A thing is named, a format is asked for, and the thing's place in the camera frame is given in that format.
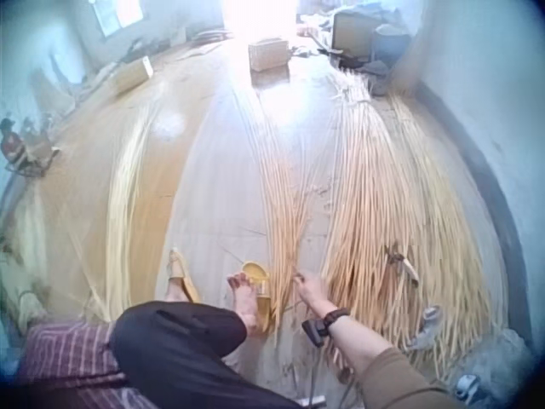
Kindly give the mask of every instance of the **hand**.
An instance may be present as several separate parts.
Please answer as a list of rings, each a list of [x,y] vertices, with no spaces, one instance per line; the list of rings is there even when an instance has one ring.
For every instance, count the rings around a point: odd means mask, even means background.
[[[293,280],[301,300],[316,313],[317,306],[327,302],[327,289],[319,274],[297,273]]]

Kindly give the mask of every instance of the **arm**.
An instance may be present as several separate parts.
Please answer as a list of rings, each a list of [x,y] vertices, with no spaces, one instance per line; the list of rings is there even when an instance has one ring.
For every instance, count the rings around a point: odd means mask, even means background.
[[[297,275],[294,280],[302,301],[319,318],[337,309],[316,274]],[[459,407],[442,389],[430,386],[391,343],[365,325],[344,316],[329,331],[356,373],[366,409]]]

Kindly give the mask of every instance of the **foot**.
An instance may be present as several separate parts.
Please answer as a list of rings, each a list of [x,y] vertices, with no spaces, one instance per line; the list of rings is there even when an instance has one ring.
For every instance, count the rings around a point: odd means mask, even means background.
[[[169,275],[169,284],[167,286],[167,293],[164,296],[166,302],[187,302],[186,293],[183,290],[183,284],[181,283],[184,276],[184,271],[181,266],[181,261],[178,256],[171,251],[169,265],[167,266],[167,274]]]
[[[257,293],[245,273],[227,277],[235,300],[235,313],[246,325],[248,336],[257,332]]]

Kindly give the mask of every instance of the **window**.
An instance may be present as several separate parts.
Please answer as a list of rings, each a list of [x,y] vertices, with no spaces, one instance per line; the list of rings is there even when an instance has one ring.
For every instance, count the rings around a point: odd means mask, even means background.
[[[89,0],[104,37],[144,18],[140,0]]]

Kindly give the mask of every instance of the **black watch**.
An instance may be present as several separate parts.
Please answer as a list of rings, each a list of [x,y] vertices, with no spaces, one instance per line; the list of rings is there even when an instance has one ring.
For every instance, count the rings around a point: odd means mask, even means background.
[[[346,308],[339,308],[325,315],[323,319],[325,330],[328,331],[330,326],[333,325],[335,321],[345,315],[350,315],[350,311],[348,311]]]

